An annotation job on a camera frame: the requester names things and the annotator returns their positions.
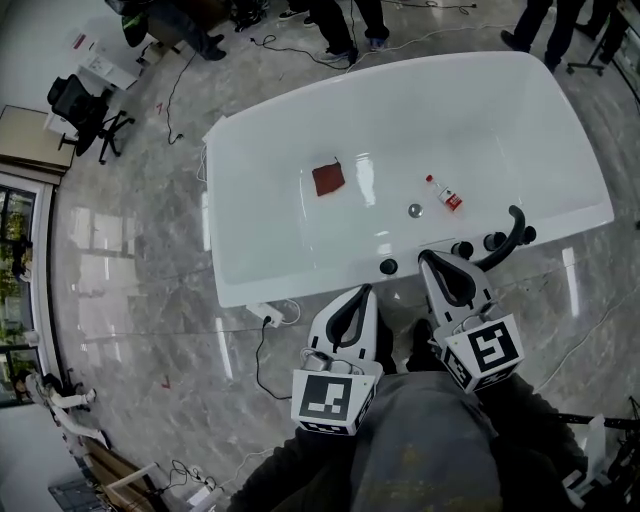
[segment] black cable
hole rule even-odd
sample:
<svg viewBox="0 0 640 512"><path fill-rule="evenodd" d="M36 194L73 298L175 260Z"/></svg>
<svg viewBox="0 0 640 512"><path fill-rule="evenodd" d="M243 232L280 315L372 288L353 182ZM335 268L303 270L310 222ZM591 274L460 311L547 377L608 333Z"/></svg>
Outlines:
<svg viewBox="0 0 640 512"><path fill-rule="evenodd" d="M179 133L178 135L176 135L176 138L173 139L173 141L171 141L171 134L172 134L172 130L171 130L171 112L170 112L170 110L171 110L171 100L173 100L173 95L176 93L176 88L178 87L178 84L180 83L180 79L182 78L182 75L184 75L184 72L187 70L187 68L189 67L191 62L193 62L193 59L196 58L196 55L197 55L197 53L193 54L193 56L189 59L189 62L187 62L187 65L184 67L184 69L178 75L178 79L176 80L176 83L173 85L173 91L171 91L171 95L169 96L169 103L167 103L167 126L169 127L169 135L167 137L167 142L169 143L169 146L173 146L180 139L184 139L184 135Z"/></svg>
<svg viewBox="0 0 640 512"><path fill-rule="evenodd" d="M256 382L258 383L258 386L264 389L276 400L289 400L291 398L290 396L276 396L267 388L265 388L260 382L260 349L262 348L262 345L264 343L264 328L267 326L269 322L271 322L270 316L266 316L262 322L262 340L260 341L260 345L258 345L258 349L256 350Z"/></svg>
<svg viewBox="0 0 640 512"><path fill-rule="evenodd" d="M276 36L274 36L273 34L269 34L268 36L265 36L265 38L262 40L262 43L258 43L253 37L251 38L251 42L253 44L255 44L256 46L259 46L261 48L266 48L267 50L273 50L274 52L304 53L304 54L308 55L309 58L313 62L316 62L318 64L322 64L323 66L327 66L328 68L331 68L331 69L337 69L339 71L345 71L345 70L347 70L347 69L349 69L351 67L351 64L349 64L348 66L343 66L343 67L332 66L331 64L328 64L327 62L322 62L321 60L316 59L313 55L311 55L306 50L298 50L297 48L274 48L273 46L267 46L269 43L273 43L276 39L277 39Z"/></svg>
<svg viewBox="0 0 640 512"><path fill-rule="evenodd" d="M476 9L478 4L471 5L440 5L434 0L427 0L424 4L408 4L407 2L396 2L395 0L381 0L385 4L404 5L405 7L420 7L422 9L458 9L465 16L469 16L467 9Z"/></svg>
<svg viewBox="0 0 640 512"><path fill-rule="evenodd" d="M129 512L133 512L136 508L142 505L144 501L149 501L149 498L153 498L155 496L161 496L162 494L167 492L169 489L172 489L173 487L181 487L183 485L187 485L187 483L189 482L189 478L191 478L192 482L203 484L203 485L206 485L207 480L211 479L213 480L213 488L215 489L216 487L218 487L218 483L216 482L215 478L213 478L212 476L208 476L202 479L197 471L194 471L194 472L189 471L189 469L187 469L187 466L185 466L179 460L173 459L171 461L171 465L173 466L173 469L169 471L169 485L161 489L156 489L155 491L152 491L152 492L147 492L144 496L141 496L137 500L134 500L131 503L129 503L127 507L134 505L133 508L129 510ZM184 482L176 482L175 484L171 483L174 473L180 476L184 476Z"/></svg>

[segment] white bathtub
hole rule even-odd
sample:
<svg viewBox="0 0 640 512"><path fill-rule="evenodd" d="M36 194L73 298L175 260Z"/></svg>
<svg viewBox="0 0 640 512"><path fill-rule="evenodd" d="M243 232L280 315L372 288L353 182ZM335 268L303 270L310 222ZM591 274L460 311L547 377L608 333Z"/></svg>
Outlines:
<svg viewBox="0 0 640 512"><path fill-rule="evenodd" d="M536 244L610 222L600 167L575 112L524 53L441 55L303 87L220 120L205 137L220 304L298 297L417 274L449 251L509 232L519 206ZM317 197L312 170L346 184ZM464 203L455 213L425 178ZM411 204L420 218L408 214ZM393 258L393 277L380 272Z"/></svg>

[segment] glass door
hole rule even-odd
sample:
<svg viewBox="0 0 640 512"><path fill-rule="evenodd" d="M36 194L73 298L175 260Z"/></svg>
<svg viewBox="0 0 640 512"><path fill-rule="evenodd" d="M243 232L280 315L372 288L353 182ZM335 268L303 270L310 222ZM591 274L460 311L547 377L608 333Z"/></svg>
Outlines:
<svg viewBox="0 0 640 512"><path fill-rule="evenodd" d="M26 403L12 379L20 370L40 371L38 351L25 342L33 330L31 242L36 195L0 185L0 407Z"/></svg>

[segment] gray marble tile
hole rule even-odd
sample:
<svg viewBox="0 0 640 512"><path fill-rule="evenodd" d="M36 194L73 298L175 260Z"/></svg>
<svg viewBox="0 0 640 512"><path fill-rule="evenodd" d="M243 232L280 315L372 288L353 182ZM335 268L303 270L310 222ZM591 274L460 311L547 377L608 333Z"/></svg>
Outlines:
<svg viewBox="0 0 640 512"><path fill-rule="evenodd" d="M342 5L348 12L348 3ZM284 8L278 2L272 13ZM501 27L475 28L513 26L523 8L523 1L481 3L465 16L455 9L384 4L392 46L429 32L462 30L367 56L356 69L440 53L505 50ZM550 16L536 38L532 53L538 57L551 21ZM356 9L361 48L363 28ZM196 179L202 137L222 115L340 74L304 55L270 52L250 41L274 34L276 47L312 53L326 47L317 29L296 21L279 23L272 15L246 32L236 34L230 24L221 32L229 57L213 64L194 59L176 90L172 121L183 139L168 145L165 109L188 51L168 54L135 93L130 110L137 122L121 158L110 157L101 166L96 146L76 160L56 197L51 276L66 363L77 380L99 391L83 421L104 428L117 451L136 464L156 461L166 472L175 458L201 466L218 482L231 478L247 453L281 443L293 425L288 404L255 384L261 320L217 301L202 232L205 185ZM592 43L576 35L565 60L586 60L591 51ZM640 300L640 122L615 72L569 76L559 68L555 76L594 148L616 220L519 250L489 278L519 324L527 351L521 374L540 386L583 343L542 388L543 395L567 412L626 415L626 396L638 394L640 382L634 314ZM425 315L424 290L418 278L388 281L375 290L400 362L410 354L415 320ZM290 391L310 323L340 292L296 298L299 322L266 331L262 376L275 392ZM290 303L274 305L287 320L295 318ZM238 484L258 463L247 464ZM180 506L178 500L175 510Z"/></svg>

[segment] black office chair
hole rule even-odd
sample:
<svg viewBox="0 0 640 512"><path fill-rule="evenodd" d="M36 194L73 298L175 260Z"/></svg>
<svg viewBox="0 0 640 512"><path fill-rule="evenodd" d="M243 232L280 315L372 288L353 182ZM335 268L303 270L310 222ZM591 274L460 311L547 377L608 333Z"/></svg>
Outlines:
<svg viewBox="0 0 640 512"><path fill-rule="evenodd" d="M115 136L116 133L127 124L135 123L135 119L126 118L127 113L120 111L118 115L105 120L109 106L107 98L110 92L105 91L100 97L92 96L80 82L76 75L71 75L66 80L57 78L49 91L47 101L51 105L54 114L66 119L78 130L78 140L66 138L66 134L62 135L58 150L63 144L69 144L76 147L76 155L84 154L96 140L100 138L104 140L102 151L100 152L100 163L102 165L107 162L104 160L104 153L107 146L111 146L113 154L120 156L116 150Z"/></svg>

